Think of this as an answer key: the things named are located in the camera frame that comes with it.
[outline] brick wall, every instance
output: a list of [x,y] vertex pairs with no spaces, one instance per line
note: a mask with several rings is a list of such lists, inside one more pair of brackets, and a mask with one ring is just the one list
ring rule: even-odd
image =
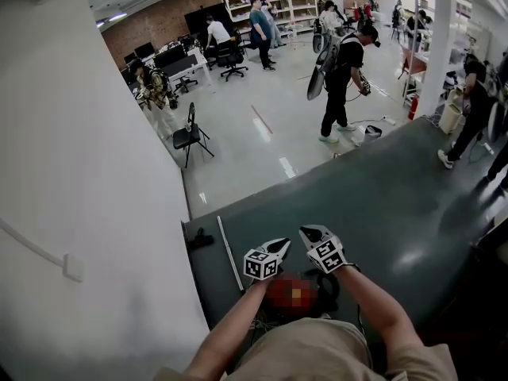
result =
[[[355,0],[344,0],[351,6]],[[162,0],[127,17],[107,29],[102,37],[119,68],[125,67],[124,56],[147,42],[158,49],[168,41],[189,33],[184,15],[221,0]]]

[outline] black t-shirt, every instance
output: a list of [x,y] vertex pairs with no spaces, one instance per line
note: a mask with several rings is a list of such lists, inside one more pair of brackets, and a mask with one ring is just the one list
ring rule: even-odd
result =
[[[414,17],[409,17],[406,25],[407,25],[408,29],[414,31]],[[425,29],[425,26],[423,25],[423,23],[420,20],[418,20],[418,29]],[[418,42],[421,41],[421,34],[420,33],[416,36],[416,41],[418,41]]]
[[482,104],[482,102],[485,102],[488,99],[487,91],[481,85],[481,83],[485,83],[487,77],[487,69],[485,68],[485,65],[476,60],[472,60],[465,65],[464,70],[466,71],[466,75],[470,75],[471,73],[476,74],[476,84],[470,93],[471,104]]
[[333,84],[337,87],[347,88],[351,80],[351,68],[362,67],[364,64],[364,47],[358,37],[352,33],[341,42],[341,49],[337,58],[337,69],[326,75],[326,85]]

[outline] red fire extinguisher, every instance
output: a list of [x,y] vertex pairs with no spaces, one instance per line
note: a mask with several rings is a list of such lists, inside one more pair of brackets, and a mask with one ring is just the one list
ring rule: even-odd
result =
[[418,96],[415,96],[413,98],[413,101],[411,102],[411,109],[410,109],[410,113],[407,115],[407,117],[410,119],[410,120],[413,120],[414,119],[414,114],[416,113],[416,109],[418,107]]

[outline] shelving unit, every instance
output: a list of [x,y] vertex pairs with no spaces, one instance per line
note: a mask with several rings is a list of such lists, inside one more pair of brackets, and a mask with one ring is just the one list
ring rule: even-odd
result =
[[[251,32],[250,24],[248,23],[250,17],[250,4],[239,4],[240,0],[222,0],[225,3],[226,9],[229,12],[231,21],[238,23],[240,34]],[[288,13],[289,16],[276,17],[275,23],[279,27],[279,31],[283,37],[291,34],[290,31],[284,29],[284,25],[290,23],[299,23],[308,21],[308,24],[302,24],[303,27],[297,29],[297,33],[305,33],[314,29],[312,21],[318,17],[318,0],[268,0],[271,3],[281,2],[277,6],[282,9],[277,10],[279,14]]]

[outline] man in teal shirt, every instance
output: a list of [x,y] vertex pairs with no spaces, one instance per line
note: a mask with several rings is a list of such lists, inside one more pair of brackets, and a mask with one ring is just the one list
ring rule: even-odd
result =
[[266,16],[261,11],[261,0],[252,0],[251,11],[252,42],[260,49],[261,63],[264,71],[274,71],[268,51],[270,50],[271,28]]

